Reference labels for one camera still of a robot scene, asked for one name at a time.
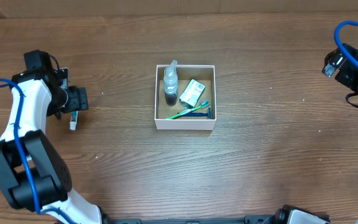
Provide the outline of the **white teal toothpaste tube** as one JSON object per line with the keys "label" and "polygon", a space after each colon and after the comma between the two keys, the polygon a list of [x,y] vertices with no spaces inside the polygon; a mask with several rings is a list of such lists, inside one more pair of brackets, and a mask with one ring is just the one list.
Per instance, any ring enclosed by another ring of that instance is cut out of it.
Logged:
{"label": "white teal toothpaste tube", "polygon": [[74,131],[76,129],[78,123],[78,111],[71,112],[70,117],[70,130]]}

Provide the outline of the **clear spray bottle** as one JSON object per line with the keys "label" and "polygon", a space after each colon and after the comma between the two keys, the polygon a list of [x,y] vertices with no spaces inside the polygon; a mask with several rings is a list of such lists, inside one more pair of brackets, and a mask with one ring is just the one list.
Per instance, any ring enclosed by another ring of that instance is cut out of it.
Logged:
{"label": "clear spray bottle", "polygon": [[163,86],[165,99],[169,106],[175,105],[178,98],[177,63],[176,60],[173,60],[164,70]]}

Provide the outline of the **green white soap packet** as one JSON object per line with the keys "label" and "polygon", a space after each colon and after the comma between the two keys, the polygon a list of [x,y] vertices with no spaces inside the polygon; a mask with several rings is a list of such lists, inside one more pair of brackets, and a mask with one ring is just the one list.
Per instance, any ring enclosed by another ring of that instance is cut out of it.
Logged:
{"label": "green white soap packet", "polygon": [[194,108],[205,88],[206,87],[202,83],[196,81],[195,79],[191,79],[179,97],[180,103],[185,107],[185,109]]}

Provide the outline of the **green white toothbrush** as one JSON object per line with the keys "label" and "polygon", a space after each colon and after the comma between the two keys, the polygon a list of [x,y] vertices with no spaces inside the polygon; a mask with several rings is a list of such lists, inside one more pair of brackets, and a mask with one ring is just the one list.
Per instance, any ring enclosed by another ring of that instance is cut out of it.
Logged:
{"label": "green white toothbrush", "polygon": [[181,116],[184,116],[185,114],[194,112],[194,111],[196,111],[198,109],[206,108],[207,106],[209,106],[209,100],[204,100],[198,106],[196,106],[194,108],[186,109],[186,110],[184,110],[182,112],[177,113],[176,115],[173,115],[171,117],[167,117],[167,119],[176,119],[176,118],[179,118]]}

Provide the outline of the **blue disposable razor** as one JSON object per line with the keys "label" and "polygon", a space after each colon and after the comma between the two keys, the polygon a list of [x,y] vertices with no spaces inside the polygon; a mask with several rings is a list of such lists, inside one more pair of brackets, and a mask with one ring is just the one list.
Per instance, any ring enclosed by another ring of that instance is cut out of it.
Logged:
{"label": "blue disposable razor", "polygon": [[184,117],[207,117],[208,119],[212,119],[212,109],[208,108],[206,113],[202,112],[190,112],[183,115]]}

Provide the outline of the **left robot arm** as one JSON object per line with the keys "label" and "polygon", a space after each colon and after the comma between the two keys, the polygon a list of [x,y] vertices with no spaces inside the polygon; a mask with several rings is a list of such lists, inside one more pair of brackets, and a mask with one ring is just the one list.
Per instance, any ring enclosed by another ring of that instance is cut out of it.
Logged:
{"label": "left robot arm", "polygon": [[0,137],[0,189],[12,208],[51,215],[60,223],[109,223],[99,206],[73,189],[70,171],[45,135],[47,117],[70,113],[75,128],[78,112],[88,109],[85,88],[68,85],[68,69],[47,52],[24,54],[26,70],[11,79],[13,102]]}

